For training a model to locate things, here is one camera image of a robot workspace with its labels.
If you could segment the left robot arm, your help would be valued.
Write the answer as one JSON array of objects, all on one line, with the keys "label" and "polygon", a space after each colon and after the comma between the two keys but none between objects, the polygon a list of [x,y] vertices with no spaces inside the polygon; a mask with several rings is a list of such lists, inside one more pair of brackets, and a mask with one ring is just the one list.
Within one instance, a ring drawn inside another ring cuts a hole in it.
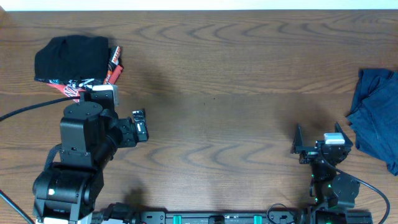
[{"label": "left robot arm", "polygon": [[37,223],[88,223],[104,186],[103,170],[119,148],[146,142],[146,112],[121,119],[113,102],[81,101],[64,110],[60,161],[49,162],[36,178]]}]

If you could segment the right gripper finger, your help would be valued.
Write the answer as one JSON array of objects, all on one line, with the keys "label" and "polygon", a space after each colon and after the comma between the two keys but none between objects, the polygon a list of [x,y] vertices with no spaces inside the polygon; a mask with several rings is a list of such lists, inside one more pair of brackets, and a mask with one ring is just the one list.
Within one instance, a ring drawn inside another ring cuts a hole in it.
[{"label": "right gripper finger", "polygon": [[299,124],[296,125],[295,136],[292,143],[291,153],[300,153],[303,148],[303,139],[301,127]]},{"label": "right gripper finger", "polygon": [[341,126],[339,125],[338,122],[335,123],[335,132],[336,133],[340,133],[343,136],[343,139],[345,140],[345,147],[347,147],[347,148],[352,148],[353,147],[353,142],[345,134],[345,132],[342,130],[342,128],[341,128]]}]

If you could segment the black Hydrogen t-shirt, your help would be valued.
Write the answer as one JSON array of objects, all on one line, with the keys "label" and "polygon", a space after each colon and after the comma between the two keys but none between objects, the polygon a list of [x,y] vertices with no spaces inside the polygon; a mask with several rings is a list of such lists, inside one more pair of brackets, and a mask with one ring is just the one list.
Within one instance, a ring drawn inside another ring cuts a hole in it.
[{"label": "black Hydrogen t-shirt", "polygon": [[35,55],[34,79],[38,82],[103,80],[108,71],[108,38],[68,35],[54,37]]}]

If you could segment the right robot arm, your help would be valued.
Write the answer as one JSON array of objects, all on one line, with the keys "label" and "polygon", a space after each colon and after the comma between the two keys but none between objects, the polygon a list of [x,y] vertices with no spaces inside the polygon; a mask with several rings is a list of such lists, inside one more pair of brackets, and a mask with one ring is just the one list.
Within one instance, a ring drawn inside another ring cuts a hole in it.
[{"label": "right robot arm", "polygon": [[309,194],[315,201],[297,213],[297,223],[348,223],[348,210],[355,206],[360,183],[338,171],[336,165],[347,158],[352,146],[338,123],[333,133],[325,133],[314,146],[303,144],[301,127],[297,126],[292,152],[299,155],[300,164],[312,169]]}]

